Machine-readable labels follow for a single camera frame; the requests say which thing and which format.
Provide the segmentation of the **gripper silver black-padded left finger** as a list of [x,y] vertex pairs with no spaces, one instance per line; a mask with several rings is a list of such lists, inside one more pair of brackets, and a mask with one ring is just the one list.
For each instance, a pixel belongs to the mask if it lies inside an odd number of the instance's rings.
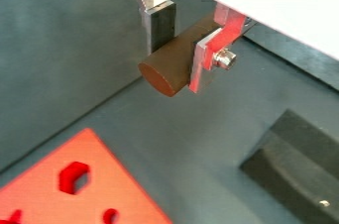
[[136,0],[147,34],[147,49],[154,53],[175,38],[176,4],[171,0]]

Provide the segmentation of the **gripper silver red-lit right finger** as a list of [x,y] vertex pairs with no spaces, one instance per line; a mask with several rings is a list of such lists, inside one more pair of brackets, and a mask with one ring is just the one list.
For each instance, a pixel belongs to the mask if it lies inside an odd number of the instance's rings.
[[215,66],[230,69],[236,55],[230,51],[230,45],[242,36],[247,16],[223,4],[216,5],[214,22],[219,28],[207,35],[195,46],[194,65],[190,80],[190,90],[199,92],[203,86],[203,71],[211,71]]

